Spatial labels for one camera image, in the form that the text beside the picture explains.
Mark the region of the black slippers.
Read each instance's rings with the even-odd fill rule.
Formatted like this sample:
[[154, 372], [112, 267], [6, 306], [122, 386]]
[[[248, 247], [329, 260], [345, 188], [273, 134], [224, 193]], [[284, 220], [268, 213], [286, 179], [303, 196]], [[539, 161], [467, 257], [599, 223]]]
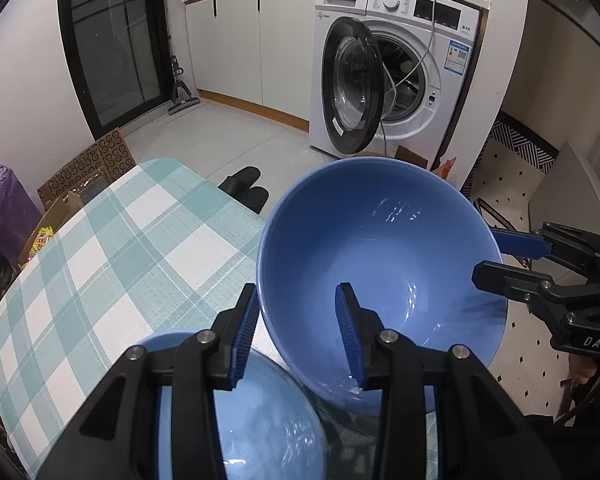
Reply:
[[260, 214], [270, 196], [266, 188], [256, 185], [260, 177], [259, 168], [247, 166], [226, 177], [219, 189], [255, 214]]

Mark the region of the light blue large bowl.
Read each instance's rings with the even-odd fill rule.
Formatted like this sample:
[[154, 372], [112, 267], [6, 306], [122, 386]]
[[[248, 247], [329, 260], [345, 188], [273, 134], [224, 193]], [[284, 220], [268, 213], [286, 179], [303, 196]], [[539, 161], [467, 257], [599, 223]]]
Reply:
[[224, 467], [230, 479], [324, 479], [327, 440], [298, 384], [252, 349], [235, 389], [214, 393]]

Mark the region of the upright vacuum cleaner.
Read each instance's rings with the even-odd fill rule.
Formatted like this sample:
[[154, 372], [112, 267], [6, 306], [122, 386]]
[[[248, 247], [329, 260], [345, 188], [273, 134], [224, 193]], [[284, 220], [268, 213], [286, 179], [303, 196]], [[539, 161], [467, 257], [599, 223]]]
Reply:
[[170, 50], [173, 75], [172, 105], [168, 113], [173, 116], [200, 103], [193, 76], [190, 55], [185, 0], [164, 0], [166, 34]]

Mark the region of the yellow snack packet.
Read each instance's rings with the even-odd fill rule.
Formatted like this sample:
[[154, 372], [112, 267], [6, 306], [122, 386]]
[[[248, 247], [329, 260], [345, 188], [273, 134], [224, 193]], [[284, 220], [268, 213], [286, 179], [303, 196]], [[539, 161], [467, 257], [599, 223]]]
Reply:
[[27, 253], [27, 262], [34, 258], [34, 256], [50, 241], [54, 234], [55, 232], [51, 226], [41, 226], [38, 229]]

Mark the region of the teal plaid tablecloth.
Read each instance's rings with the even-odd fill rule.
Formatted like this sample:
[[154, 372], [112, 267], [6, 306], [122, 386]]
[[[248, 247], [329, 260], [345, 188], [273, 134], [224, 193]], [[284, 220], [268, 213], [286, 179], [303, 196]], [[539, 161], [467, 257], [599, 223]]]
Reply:
[[110, 365], [203, 330], [256, 276], [263, 220], [176, 159], [148, 160], [77, 212], [0, 301], [0, 416], [28, 477]]

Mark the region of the black glass door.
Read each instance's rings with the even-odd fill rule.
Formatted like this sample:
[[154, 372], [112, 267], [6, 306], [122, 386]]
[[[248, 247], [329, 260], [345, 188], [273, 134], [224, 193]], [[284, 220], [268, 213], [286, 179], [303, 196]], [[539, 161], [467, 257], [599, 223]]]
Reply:
[[62, 45], [98, 140], [171, 99], [164, 0], [57, 0]]

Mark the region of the purple bag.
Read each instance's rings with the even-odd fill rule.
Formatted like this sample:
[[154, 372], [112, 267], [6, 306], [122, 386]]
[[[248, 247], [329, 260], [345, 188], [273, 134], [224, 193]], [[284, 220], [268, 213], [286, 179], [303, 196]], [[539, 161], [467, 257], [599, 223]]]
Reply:
[[12, 168], [0, 162], [0, 253], [12, 266], [18, 266], [20, 252], [41, 218]]

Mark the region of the white kitchen cabinets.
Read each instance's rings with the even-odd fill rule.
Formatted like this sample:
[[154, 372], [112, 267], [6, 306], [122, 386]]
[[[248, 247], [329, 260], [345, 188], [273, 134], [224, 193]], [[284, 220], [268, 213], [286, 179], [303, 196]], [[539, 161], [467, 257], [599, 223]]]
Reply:
[[197, 0], [186, 6], [193, 73], [213, 99], [310, 119], [315, 0]]

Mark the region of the white washing machine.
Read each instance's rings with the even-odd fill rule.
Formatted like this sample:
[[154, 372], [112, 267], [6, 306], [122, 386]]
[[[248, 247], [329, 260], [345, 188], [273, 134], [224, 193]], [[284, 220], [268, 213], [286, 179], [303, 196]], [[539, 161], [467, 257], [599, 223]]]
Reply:
[[481, 13], [455, 0], [315, 0], [312, 148], [430, 169], [451, 133]]

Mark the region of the open cardboard box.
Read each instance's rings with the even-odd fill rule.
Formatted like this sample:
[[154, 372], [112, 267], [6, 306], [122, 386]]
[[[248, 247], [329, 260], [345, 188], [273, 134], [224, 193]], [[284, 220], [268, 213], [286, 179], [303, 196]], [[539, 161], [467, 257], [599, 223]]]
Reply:
[[41, 226], [51, 226], [55, 232], [55, 236], [82, 207], [83, 202], [81, 197], [76, 193], [69, 191], [64, 196], [58, 197], [58, 199], [52, 203], [52, 206], [46, 210], [46, 213], [43, 214], [42, 219], [32, 231], [26, 244], [24, 244], [18, 257], [18, 266], [20, 269], [23, 269], [28, 264], [27, 253], [38, 229]]

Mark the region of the patterned cardboard box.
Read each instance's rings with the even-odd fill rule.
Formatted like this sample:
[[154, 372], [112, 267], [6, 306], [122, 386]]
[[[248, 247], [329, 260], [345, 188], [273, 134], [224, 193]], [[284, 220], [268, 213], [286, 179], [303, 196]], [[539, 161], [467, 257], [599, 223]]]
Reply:
[[65, 192], [71, 191], [94, 174], [108, 183], [122, 177], [136, 165], [122, 130], [114, 128], [60, 168], [40, 188], [38, 197], [47, 210]]

